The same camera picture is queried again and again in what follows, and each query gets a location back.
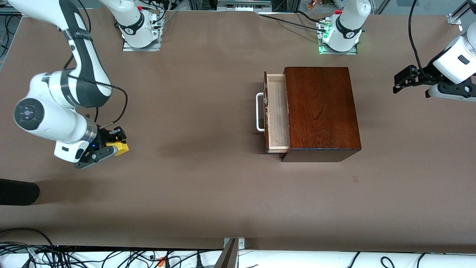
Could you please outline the yellow block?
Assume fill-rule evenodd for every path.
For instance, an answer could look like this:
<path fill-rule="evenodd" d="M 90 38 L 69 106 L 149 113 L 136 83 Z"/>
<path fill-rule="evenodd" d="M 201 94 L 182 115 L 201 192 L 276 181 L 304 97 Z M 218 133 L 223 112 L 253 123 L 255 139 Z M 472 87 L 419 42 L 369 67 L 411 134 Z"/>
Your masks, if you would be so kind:
<path fill-rule="evenodd" d="M 121 154 L 129 151 L 129 146 L 126 141 L 108 142 L 106 143 L 106 146 L 113 147 L 114 156 L 120 156 Z"/>

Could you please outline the black cylinder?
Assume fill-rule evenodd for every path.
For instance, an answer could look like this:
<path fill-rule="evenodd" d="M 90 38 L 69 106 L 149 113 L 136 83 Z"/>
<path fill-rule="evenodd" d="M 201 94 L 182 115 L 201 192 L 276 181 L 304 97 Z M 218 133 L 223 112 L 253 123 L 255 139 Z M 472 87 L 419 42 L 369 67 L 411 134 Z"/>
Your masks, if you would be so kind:
<path fill-rule="evenodd" d="M 0 205 L 32 205 L 40 195 L 40 188 L 33 182 L 0 178 Z"/>

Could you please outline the dark brown wooden cabinet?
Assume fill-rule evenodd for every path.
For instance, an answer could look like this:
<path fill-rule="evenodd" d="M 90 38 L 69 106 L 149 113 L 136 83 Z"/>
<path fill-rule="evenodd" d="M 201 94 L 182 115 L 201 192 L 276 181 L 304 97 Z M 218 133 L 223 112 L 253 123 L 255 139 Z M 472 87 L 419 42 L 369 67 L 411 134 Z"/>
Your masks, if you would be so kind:
<path fill-rule="evenodd" d="M 362 149 L 347 67 L 286 67 L 289 149 L 282 162 L 335 163 Z"/>

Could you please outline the grey power strip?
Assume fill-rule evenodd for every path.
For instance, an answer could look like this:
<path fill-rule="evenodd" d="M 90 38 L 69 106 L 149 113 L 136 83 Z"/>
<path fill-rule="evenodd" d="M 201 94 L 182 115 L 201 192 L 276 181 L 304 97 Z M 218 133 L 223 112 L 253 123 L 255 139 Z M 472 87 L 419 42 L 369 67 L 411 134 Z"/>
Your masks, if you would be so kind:
<path fill-rule="evenodd" d="M 217 11 L 272 12 L 271 0 L 217 0 Z"/>

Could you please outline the wooden drawer with white handle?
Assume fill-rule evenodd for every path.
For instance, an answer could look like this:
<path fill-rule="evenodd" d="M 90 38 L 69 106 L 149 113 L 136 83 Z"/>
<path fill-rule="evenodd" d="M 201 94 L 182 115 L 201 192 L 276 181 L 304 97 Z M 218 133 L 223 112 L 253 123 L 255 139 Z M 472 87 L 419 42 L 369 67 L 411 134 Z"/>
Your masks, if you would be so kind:
<path fill-rule="evenodd" d="M 267 154 L 289 151 L 289 110 L 284 74 L 264 73 L 263 90 L 255 95 L 255 128 L 266 138 Z"/>

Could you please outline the aluminium mount post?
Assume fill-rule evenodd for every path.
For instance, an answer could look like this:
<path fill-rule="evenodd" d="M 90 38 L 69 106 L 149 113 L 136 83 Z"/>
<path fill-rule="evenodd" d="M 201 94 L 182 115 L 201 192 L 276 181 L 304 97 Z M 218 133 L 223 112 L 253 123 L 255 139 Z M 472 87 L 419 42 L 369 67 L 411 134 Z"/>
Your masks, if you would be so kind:
<path fill-rule="evenodd" d="M 238 268 L 238 253 L 245 249 L 245 238 L 225 237 L 224 249 L 213 268 Z"/>

